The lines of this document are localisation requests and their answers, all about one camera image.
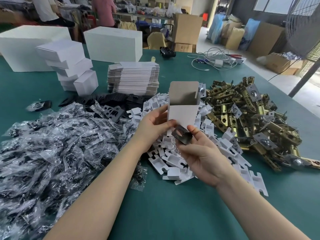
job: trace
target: stack of flat boxes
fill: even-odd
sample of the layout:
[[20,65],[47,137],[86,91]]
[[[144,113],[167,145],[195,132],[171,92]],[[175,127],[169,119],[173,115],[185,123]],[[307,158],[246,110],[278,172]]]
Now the stack of flat boxes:
[[90,70],[92,61],[85,58],[82,43],[59,40],[36,49],[47,65],[57,72],[64,91],[77,91],[79,96],[85,96],[98,87],[96,72]]

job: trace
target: hand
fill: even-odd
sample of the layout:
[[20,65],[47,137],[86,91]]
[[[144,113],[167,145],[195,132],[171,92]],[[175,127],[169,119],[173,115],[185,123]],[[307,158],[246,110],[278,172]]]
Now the hand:
[[176,141],[182,157],[188,163],[191,171],[203,182],[213,187],[224,180],[235,170],[218,147],[209,138],[193,125],[187,129],[193,134],[191,144],[182,145]]
[[139,145],[142,144],[143,152],[148,151],[152,143],[162,133],[165,133],[170,127],[174,127],[177,124],[175,120],[167,121],[167,108],[167,104],[163,105],[147,113],[142,121],[140,121],[132,139],[138,141]]

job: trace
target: black cord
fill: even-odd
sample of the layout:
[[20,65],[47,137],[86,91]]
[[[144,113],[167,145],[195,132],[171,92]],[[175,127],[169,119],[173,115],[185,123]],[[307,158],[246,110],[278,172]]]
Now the black cord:
[[278,73],[277,75],[275,75],[275,76],[271,77],[268,81],[270,81],[272,78],[274,78],[274,77],[276,77],[276,76],[280,75],[282,72],[280,72],[280,73]]

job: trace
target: window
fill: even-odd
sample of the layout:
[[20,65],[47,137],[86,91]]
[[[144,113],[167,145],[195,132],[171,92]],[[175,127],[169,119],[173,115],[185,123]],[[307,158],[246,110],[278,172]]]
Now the window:
[[288,14],[294,0],[257,0],[254,11]]

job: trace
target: metal pole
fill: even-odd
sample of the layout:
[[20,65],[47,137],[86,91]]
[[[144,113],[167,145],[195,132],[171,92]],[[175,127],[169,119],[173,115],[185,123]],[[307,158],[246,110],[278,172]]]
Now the metal pole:
[[320,59],[318,59],[313,66],[307,71],[307,73],[301,78],[298,84],[292,89],[289,93],[289,97],[293,98],[294,95],[299,92],[299,90],[303,87],[304,84],[310,79],[310,77],[320,68]]

